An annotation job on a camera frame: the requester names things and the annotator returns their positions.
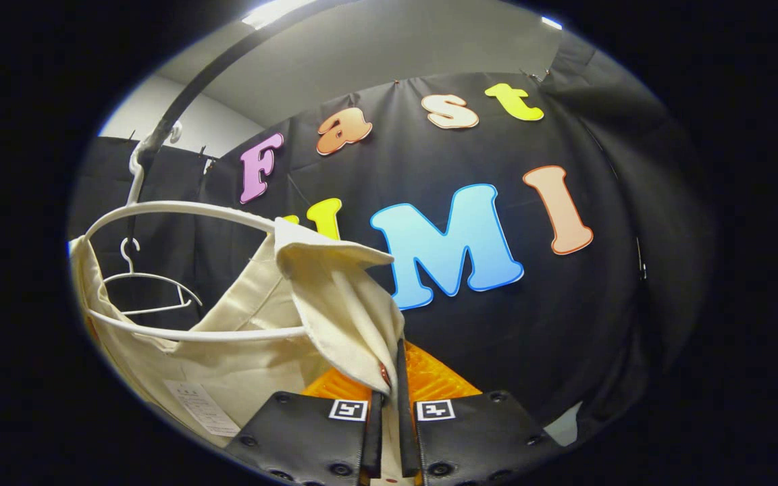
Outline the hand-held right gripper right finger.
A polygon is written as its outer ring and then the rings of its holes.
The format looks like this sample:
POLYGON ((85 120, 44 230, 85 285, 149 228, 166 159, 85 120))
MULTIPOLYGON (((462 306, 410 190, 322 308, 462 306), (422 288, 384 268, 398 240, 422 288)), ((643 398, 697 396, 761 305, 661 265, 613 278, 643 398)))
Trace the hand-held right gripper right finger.
POLYGON ((402 472, 417 485, 503 485, 559 454, 509 391, 480 391, 408 341, 398 354, 402 472))

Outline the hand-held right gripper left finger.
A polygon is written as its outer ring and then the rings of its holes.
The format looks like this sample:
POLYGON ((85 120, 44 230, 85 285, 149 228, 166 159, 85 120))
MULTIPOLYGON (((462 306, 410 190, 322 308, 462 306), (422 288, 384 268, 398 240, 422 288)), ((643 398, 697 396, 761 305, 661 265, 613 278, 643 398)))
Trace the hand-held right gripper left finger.
POLYGON ((294 485, 367 485, 380 477, 383 396, 330 369, 300 393, 276 391, 226 452, 294 485))

